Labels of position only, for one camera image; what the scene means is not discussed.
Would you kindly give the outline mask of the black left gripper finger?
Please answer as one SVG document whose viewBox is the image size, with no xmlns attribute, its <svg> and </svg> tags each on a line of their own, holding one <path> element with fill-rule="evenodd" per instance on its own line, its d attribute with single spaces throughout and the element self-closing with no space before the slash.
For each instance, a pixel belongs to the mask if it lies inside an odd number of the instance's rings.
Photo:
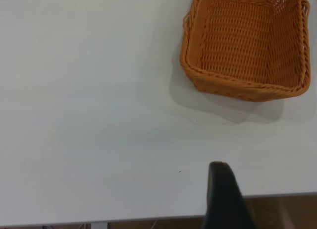
<svg viewBox="0 0 317 229">
<path fill-rule="evenodd" d="M 255 228 L 235 175 L 227 163 L 211 162 L 209 164 L 207 210 L 202 228 Z"/>
</svg>

